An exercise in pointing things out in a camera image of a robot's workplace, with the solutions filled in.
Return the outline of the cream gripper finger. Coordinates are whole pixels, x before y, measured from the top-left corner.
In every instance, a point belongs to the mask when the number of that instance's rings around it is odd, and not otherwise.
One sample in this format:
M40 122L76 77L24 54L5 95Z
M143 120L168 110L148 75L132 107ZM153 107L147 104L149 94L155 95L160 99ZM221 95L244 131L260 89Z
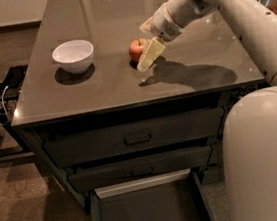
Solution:
M164 52L165 43L161 37L153 37L147 40L137 64L137 70L147 71L156 59Z
M139 29L141 32L150 33L152 31L151 25L152 25L152 19L150 17L139 26Z

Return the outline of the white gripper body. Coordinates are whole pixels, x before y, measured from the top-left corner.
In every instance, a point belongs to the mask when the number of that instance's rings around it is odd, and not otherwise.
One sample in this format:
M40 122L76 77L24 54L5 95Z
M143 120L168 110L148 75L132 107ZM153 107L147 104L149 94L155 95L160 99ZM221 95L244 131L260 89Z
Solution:
M177 22L178 3L165 2L151 17L151 33L164 41L173 41L183 32Z

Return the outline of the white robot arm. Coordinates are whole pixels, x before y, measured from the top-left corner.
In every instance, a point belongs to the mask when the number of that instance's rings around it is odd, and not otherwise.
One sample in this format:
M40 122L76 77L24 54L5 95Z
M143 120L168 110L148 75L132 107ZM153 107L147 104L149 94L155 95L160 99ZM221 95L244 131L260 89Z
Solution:
M168 0L140 27L151 39L138 68L150 68L167 43L210 12L222 17L244 49L244 70L266 83L237 101L225 120L230 220L277 221L277 15L257 0Z

